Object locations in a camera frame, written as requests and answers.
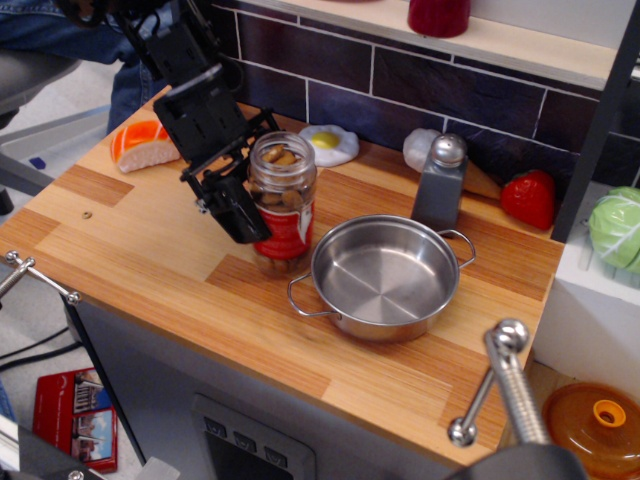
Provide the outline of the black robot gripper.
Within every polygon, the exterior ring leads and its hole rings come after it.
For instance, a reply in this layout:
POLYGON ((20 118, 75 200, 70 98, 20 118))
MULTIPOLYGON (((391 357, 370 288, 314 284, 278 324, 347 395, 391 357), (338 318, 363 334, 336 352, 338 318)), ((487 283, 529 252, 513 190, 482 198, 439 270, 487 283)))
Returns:
POLYGON ((181 85, 174 85, 153 105, 187 167, 180 180, 199 205, 239 244, 268 240, 271 231, 245 189, 247 154, 257 140, 280 127, 270 108, 247 118, 216 64, 181 85))

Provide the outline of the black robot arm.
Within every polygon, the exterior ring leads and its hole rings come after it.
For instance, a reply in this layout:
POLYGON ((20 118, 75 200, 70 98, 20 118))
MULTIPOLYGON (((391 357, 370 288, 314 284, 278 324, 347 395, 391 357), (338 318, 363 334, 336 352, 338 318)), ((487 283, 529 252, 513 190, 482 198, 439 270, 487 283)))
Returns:
POLYGON ((211 23, 193 1, 174 1, 177 18, 142 36, 143 22, 158 15, 159 1, 62 1, 60 9, 80 27, 95 28, 113 19, 139 58, 169 91, 154 112, 188 166, 181 181, 194 192, 199 208, 239 244, 270 238, 269 227, 246 191, 250 141, 278 128, 269 109, 252 118, 240 111, 224 78, 230 58, 220 51, 211 23))

